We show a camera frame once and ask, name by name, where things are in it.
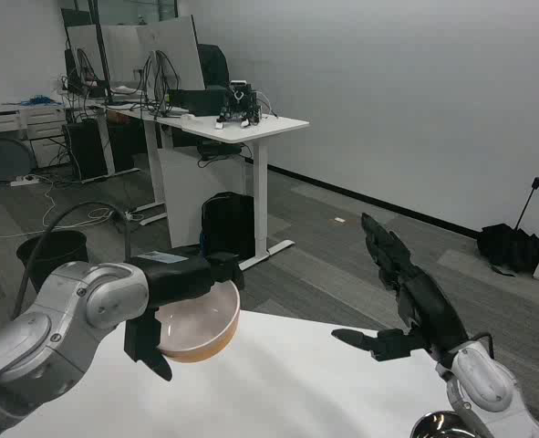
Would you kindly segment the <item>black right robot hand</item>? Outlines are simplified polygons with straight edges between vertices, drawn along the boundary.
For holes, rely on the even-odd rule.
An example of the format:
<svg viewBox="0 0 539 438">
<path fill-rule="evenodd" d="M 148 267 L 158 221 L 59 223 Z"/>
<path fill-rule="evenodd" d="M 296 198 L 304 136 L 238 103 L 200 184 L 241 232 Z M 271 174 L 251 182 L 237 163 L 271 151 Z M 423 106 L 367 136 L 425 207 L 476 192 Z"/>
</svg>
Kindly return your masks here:
<svg viewBox="0 0 539 438">
<path fill-rule="evenodd" d="M 411 262 L 410 250 L 394 232 L 368 214 L 361 215 L 361 225 L 379 279 L 395 292 L 399 318 L 409 331 L 381 330 L 372 338 L 354 329 L 338 328 L 332 336 L 370 352 L 377 361 L 407 358 L 413 350 L 423 349 L 449 369 L 459 347 L 470 340 L 455 308 L 435 280 Z"/>
</svg>

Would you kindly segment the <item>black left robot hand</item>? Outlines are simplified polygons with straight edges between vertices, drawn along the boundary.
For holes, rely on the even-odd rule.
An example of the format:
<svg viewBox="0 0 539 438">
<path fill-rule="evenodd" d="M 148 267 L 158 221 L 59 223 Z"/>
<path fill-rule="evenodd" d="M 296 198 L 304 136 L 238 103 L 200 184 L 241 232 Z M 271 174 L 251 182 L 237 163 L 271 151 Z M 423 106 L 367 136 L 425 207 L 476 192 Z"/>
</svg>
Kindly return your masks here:
<svg viewBox="0 0 539 438">
<path fill-rule="evenodd" d="M 129 264 L 146 277 L 149 300 L 140 316 L 126 321 L 124 351 L 133 361 L 143 362 L 162 379 L 170 381 L 171 367 L 158 350 L 161 323 L 156 319 L 156 311 L 170 303 L 202 297 L 215 283 L 230 281 L 241 291 L 245 286 L 244 274 L 237 256 L 224 252 L 207 257 L 195 255 L 171 264 L 134 256 Z"/>
</svg>

